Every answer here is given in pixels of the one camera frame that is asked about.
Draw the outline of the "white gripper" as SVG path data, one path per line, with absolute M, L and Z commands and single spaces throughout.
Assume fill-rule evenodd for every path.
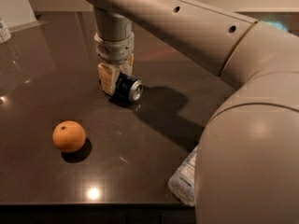
M 113 95 L 116 89 L 116 82 L 122 71 L 125 75 L 131 76 L 134 70 L 135 36 L 130 34 L 122 41 L 107 41 L 99 35 L 94 36 L 95 51 L 107 63 L 98 65 L 98 75 L 103 91 Z

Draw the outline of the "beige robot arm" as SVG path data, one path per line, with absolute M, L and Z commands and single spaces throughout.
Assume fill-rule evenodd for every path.
M 197 224 L 299 224 L 298 38 L 193 0 L 86 0 L 234 89 L 199 141 Z

